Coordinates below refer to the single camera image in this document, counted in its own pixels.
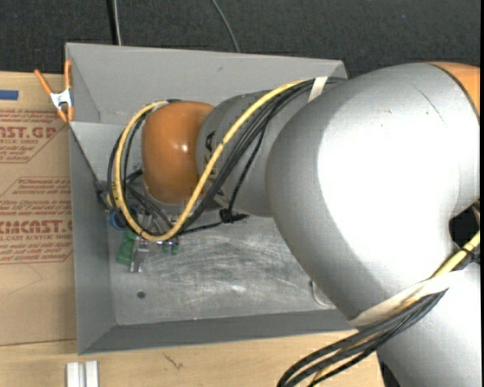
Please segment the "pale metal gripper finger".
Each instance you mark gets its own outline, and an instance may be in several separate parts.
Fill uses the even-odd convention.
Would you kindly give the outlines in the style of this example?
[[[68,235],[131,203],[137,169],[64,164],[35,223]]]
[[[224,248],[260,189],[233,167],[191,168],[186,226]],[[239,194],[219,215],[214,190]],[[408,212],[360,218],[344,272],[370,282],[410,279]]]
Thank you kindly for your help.
[[[131,260],[129,265],[130,273],[141,273],[144,262],[150,252],[150,248],[145,242],[134,242],[131,250]]]

